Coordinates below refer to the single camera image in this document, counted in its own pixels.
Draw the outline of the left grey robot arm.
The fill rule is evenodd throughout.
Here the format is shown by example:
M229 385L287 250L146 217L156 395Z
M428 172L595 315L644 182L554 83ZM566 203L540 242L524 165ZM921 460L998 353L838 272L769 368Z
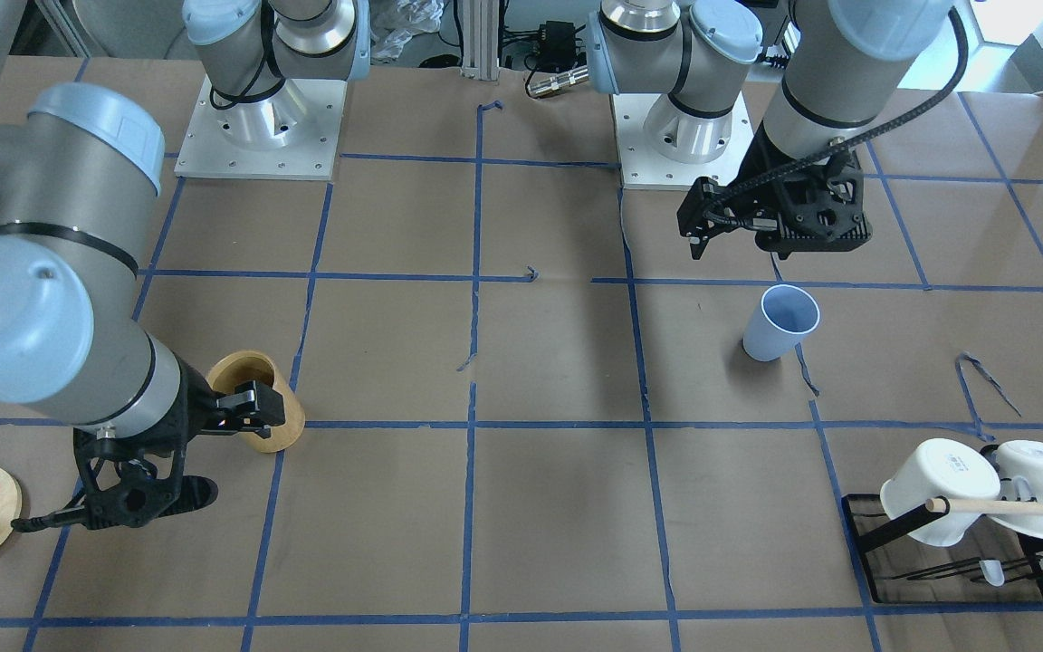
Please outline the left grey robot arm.
M967 71L967 29L952 1L790 1L789 17L799 44L735 177L697 177L677 210L693 259L715 236L737 230L780 259L868 244L857 149L943 102ZM727 122L765 50L761 21L737 1L603 1L585 29L596 90L657 95L655 136L674 159L682 156L682 129ZM955 40L951 78L930 99L878 122L944 29Z

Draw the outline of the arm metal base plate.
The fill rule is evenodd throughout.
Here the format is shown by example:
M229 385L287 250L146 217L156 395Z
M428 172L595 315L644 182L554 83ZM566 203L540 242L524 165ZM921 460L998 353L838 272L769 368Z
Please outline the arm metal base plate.
M214 180L331 182L347 90L343 80L287 80L264 101L215 108L204 81L175 173Z
M664 94L614 95L612 108L626 190L685 190L703 175L727 186L753 138L741 94L715 119L683 114Z

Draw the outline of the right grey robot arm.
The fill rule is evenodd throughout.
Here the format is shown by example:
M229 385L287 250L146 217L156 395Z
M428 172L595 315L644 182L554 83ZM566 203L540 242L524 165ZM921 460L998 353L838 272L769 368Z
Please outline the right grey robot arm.
M25 4L0 1L0 73ZM41 92L22 125L0 123L0 403L72 429L80 488L14 532L145 527L207 508L214 480L185 474L198 435L274 453L305 413L277 372L227 364L216 385L134 321L138 256L160 197L166 141L111 88Z

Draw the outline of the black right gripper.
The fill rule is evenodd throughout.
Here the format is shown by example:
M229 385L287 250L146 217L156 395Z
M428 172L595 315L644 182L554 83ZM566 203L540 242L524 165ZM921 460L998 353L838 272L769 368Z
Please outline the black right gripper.
M13 520L13 530L39 532L74 524L88 530L139 528L215 502L215 480L185 475L185 462L187 446L218 411L218 397L202 375L183 360L177 364L177 393L165 416L149 429L125 437L73 429L79 490L57 511Z

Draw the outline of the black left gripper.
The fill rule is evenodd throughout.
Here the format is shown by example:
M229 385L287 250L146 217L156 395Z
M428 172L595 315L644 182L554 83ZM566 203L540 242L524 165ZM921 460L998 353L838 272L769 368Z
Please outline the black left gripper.
M746 173L732 185L712 177L692 184L677 210L679 235L699 260L717 235L744 228L762 251L786 260L791 253L853 251L872 239L864 208L864 175L856 153L844 151L780 178L756 183L785 164L770 149L751 149Z

